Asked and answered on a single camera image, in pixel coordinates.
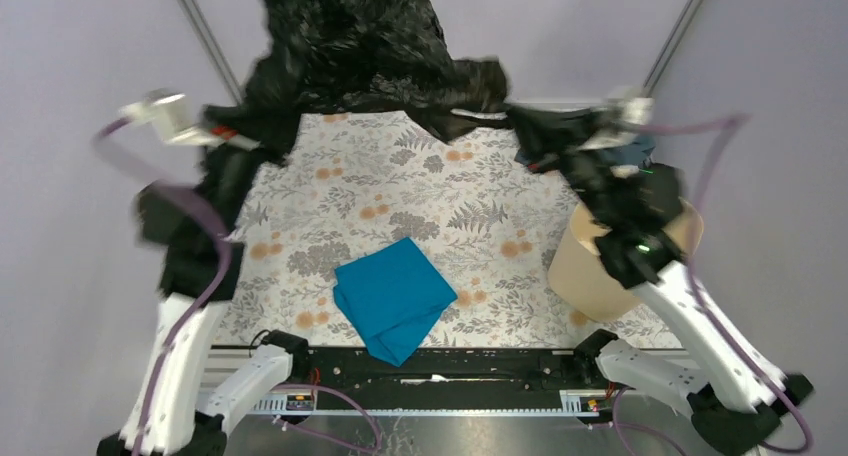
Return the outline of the black trash bag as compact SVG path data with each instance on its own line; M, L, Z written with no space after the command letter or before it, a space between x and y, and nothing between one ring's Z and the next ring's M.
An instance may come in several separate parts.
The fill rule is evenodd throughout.
M430 0L262 1L268 51L236 106L203 115L279 158L305 114L403 111L448 142L475 128L465 112L504 109L500 62L452 57Z

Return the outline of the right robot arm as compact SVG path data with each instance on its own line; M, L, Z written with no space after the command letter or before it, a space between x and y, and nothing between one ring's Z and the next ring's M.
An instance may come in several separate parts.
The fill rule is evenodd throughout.
M649 120L650 106L647 98L565 112L514 105L506 115L529 169L559 172L604 229L594 244L606 274L655 312L694 362L693 368L683 367L599 331L573 362L577 381L597 388L608 380L637 390L686 415L717 452L743 455L766 447L785 415L800 417L812 383L782 371L754 348L695 276L692 246L666 234L666 225L686 206L676 169L657 164L619 176L606 150L639 135L715 132L691 200L699 207L719 158L747 116L658 126Z

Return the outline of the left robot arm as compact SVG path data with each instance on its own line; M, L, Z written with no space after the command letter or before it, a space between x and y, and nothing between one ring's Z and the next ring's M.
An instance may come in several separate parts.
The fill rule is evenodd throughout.
M148 181L138 195L140 234L165 245L154 348L138 399L99 455L221 455L230 434L273 387L309 377L305 339L272 331L205 403L198 396L215 333L228 311L244 250L228 241L231 215L244 202L260 160L216 150L197 186L174 184L116 143L102 154Z

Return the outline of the beige plastic trash bin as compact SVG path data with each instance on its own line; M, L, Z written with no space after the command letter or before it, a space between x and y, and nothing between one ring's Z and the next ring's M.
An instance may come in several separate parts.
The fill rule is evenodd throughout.
M692 308L686 294L684 260L697 249L704 222L692 204L685 201L683 206L683 213L663 228L683 254L675 256L662 249L650 254L649 267L656 270L660 281L630 289L607 273L595 239L608 231L593 223L586 206L579 204L548 270L551 290L598 322L611 322L625 315L641 304L645 295L648 307L674 332L701 332L707 319Z

